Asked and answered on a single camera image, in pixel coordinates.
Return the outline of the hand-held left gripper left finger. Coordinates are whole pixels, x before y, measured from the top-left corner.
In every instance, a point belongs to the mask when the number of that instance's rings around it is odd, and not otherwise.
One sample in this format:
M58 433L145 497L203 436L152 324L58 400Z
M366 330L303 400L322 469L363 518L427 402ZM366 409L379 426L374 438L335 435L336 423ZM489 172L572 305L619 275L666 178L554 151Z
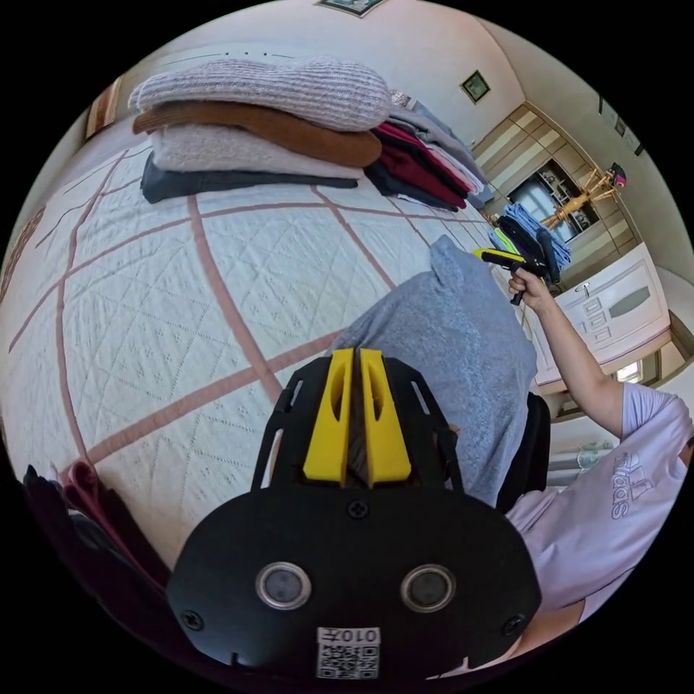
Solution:
M354 350L330 355L303 473L310 482L344 484L348 465Z

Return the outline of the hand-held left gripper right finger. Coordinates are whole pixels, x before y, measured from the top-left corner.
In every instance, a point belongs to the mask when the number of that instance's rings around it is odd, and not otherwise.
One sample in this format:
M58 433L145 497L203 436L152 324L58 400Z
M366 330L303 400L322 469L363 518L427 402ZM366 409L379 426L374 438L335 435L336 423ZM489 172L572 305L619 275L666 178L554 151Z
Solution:
M371 487L408 481L411 464L382 353L359 351L364 439Z

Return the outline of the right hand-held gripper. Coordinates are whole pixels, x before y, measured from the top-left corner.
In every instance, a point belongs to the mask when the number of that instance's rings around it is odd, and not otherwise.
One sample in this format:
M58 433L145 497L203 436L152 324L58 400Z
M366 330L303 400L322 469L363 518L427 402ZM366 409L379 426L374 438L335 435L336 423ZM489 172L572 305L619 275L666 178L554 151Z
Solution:
M497 265L509 275L521 267L542 279L545 286L549 282L549 260L545 248L535 235L528 232L519 222L508 215L500 215L492 221L489 232L491 249L475 249L472 254L482 262ZM511 303L523 303L514 299Z

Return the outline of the person's right hand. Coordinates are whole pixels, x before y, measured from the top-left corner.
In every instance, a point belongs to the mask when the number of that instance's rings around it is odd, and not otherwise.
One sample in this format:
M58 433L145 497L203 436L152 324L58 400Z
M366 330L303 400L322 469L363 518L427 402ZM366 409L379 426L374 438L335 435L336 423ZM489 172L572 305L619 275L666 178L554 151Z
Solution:
M519 267L510 276L509 291L538 316L552 303L553 298L542 279Z

